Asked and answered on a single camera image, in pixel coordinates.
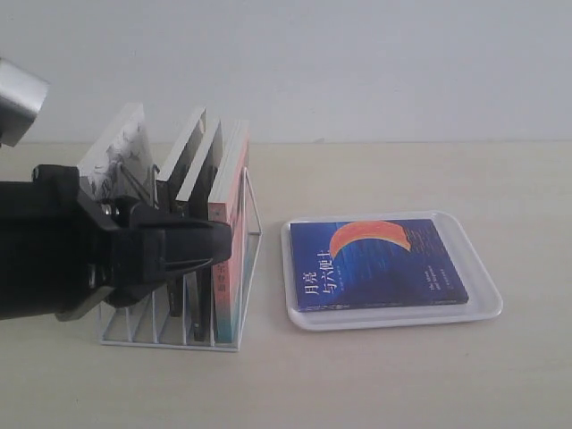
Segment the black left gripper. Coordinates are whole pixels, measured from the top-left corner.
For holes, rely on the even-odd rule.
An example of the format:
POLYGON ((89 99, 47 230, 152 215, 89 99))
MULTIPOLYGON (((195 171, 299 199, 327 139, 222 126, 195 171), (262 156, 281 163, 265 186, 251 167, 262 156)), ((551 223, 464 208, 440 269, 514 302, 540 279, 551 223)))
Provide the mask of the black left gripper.
POLYGON ((139 303, 167 279, 227 261, 228 223, 171 219, 132 196, 94 200, 77 168, 41 164, 1 184, 1 317, 77 320, 139 303))

